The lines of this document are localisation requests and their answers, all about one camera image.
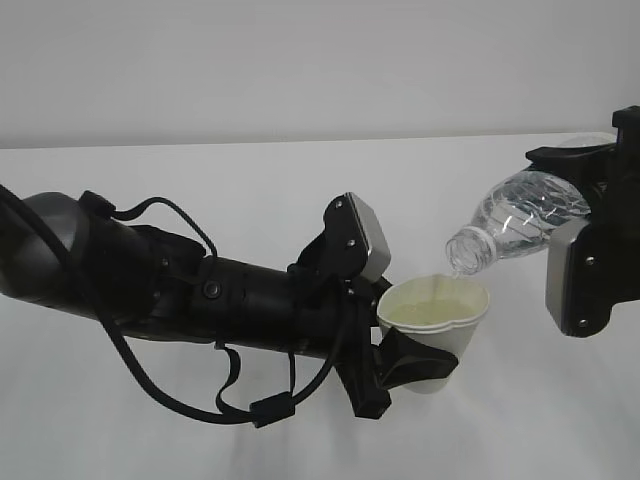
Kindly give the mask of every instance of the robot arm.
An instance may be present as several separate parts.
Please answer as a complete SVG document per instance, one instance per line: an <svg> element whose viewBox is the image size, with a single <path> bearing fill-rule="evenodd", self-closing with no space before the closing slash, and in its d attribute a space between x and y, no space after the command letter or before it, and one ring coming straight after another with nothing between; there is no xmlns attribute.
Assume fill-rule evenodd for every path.
<svg viewBox="0 0 640 480"><path fill-rule="evenodd" d="M200 235L191 239L147 225L129 226L154 203L174 209ZM289 417L335 367L354 412L379 418L388 389L444 378L454 355L391 330L372 345L375 306L390 284L382 274L390 253L373 210L353 193L334 199L324 231L286 271L221 258L211 240L179 207L149 199L119 212L85 192L24 201L0 186L0 291L10 297L100 321L142 388L167 408L196 420L263 426ZM231 360L224 388L237 379L240 359L227 344L324 358L298 393L254 402L250 411L222 413L185 405L146 375L123 336L152 341L216 343Z"/></svg>
<svg viewBox="0 0 640 480"><path fill-rule="evenodd" d="M640 299L640 107L615 112L613 126L614 144L527 153L532 168L571 182L591 207L549 243L547 308L565 335L594 335L615 304Z"/></svg>

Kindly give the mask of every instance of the black cable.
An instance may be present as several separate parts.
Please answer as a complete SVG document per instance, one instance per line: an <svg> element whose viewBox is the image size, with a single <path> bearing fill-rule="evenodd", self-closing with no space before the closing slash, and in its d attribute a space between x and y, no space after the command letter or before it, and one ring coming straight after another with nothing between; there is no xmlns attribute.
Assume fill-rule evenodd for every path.
<svg viewBox="0 0 640 480"><path fill-rule="evenodd" d="M187 214L187 212L182 210L178 205L173 203L171 200L168 200L164 197L148 198L129 210L113 212L111 216L116 220L121 220L123 222L135 220L140 215L142 215L147 208L149 208L151 205L155 203L161 203L163 205L166 205L169 208L171 208L174 212L176 212L178 215L180 215L180 217L185 222L187 222L189 226L198 234L198 236L207 245L207 247L209 247L209 250L211 251L211 255L213 255L214 257L218 256L218 250L216 249L216 246L213 244L213 242L207 236L207 234L204 233L204 231L198 226L198 224Z"/></svg>
<svg viewBox="0 0 640 480"><path fill-rule="evenodd" d="M329 372L331 372L331 368L335 365L336 360L338 359L342 343L344 342L344 337L347 333L347 327L351 323L351 317L347 317L344 314L344 303L344 294L340 293L340 300L338 304L338 321L340 322L340 327L338 327L338 332L336 333L336 338L333 341L333 346L316 376L307 384L306 387L293 396L293 401L296 405L304 402L318 389L322 382L327 378Z"/></svg>
<svg viewBox="0 0 640 480"><path fill-rule="evenodd" d="M184 415L185 417L199 420L201 422L220 425L236 425L248 422L248 420L245 418L207 412L205 410L191 407L160 390L149 378L147 373L142 368L142 365L140 365L140 363L138 362L138 359L133 354L133 351L129 347L129 344L122 336L119 327L114 322L112 315L103 305L100 296L91 285L89 279L86 278L82 270L74 263L73 258L69 254L68 250L56 236L56 234L53 233L51 228L49 228L49 226L42 220L42 218L40 218L40 216L36 214L27 204L16 197L3 185L0 185L0 202L4 203L8 208L13 210L16 215L18 215L29 227L33 229L36 235L38 235L53 252L55 257L60 262L62 268L71 277L75 288L82 295L82 297L84 297L91 308L93 308L96 317L100 321L104 330L107 332L107 335L111 339L111 342L120 354L120 357L122 358L123 362L129 369L133 377L136 379L140 387L142 387L142 389L151 398L153 398L156 402L168 408L169 410L173 410L174 412Z"/></svg>

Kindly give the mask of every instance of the cup rim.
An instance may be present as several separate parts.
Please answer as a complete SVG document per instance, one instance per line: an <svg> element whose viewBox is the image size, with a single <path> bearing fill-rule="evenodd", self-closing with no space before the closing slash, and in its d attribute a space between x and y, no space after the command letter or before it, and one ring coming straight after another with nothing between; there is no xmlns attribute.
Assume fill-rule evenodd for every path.
<svg viewBox="0 0 640 480"><path fill-rule="evenodd" d="M408 282L412 282L412 281L415 281L415 280L420 279L420 278L433 278L433 277L452 278L451 276L444 275L442 273L435 273L433 275L423 275L421 277L415 277L415 278L412 278L410 280L407 280L406 282L402 282L402 283L399 283L397 285L393 285L391 288L389 288L389 290L387 290L383 294L383 297L384 297L384 295L386 295L391 290L393 290L395 288L399 288L399 287L405 285ZM376 308L376 317L378 318L378 322L383 324L383 325L385 325L386 327L389 327L389 328L394 327L401 333L424 333L424 334L442 333L442 332L446 332L446 331L449 331L449 330L453 330L454 328L463 328L463 327L468 327L468 326L477 324L478 322L480 322L482 317L484 317L484 315L489 310L489 306L491 304L491 294L489 293L489 290L479 282L475 282L475 281L470 280L468 278L464 278L464 279L460 279L460 280L463 280L465 282L469 282L469 283L472 283L474 285L477 285L478 287L480 287L484 291L484 293L486 295L487 302L485 304L485 307L482 309L482 311L480 313L474 315L473 317L448 320L446 322L436 323L434 325L404 325L404 324L401 324L401 323L392 322L391 320L383 319L380 316L380 304L382 303L382 301L380 301L380 302L378 302L378 306Z"/></svg>

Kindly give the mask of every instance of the water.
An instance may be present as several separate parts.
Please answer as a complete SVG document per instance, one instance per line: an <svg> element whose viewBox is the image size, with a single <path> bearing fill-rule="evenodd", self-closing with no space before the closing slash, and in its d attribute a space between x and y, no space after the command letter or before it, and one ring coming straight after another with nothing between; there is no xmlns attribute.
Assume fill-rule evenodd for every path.
<svg viewBox="0 0 640 480"><path fill-rule="evenodd" d="M434 299L416 305L400 305L389 315L389 320L402 325L437 325L450 320L473 317L474 310L455 299Z"/></svg>

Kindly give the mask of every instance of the water bottle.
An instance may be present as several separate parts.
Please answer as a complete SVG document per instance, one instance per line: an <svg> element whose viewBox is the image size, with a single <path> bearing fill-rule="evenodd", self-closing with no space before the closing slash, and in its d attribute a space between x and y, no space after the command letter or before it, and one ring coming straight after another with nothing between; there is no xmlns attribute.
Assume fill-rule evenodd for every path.
<svg viewBox="0 0 640 480"><path fill-rule="evenodd" d="M571 183L523 170L491 189L471 222L447 243L447 258L454 271L473 275L501 258L543 250L553 230L589 213Z"/></svg>

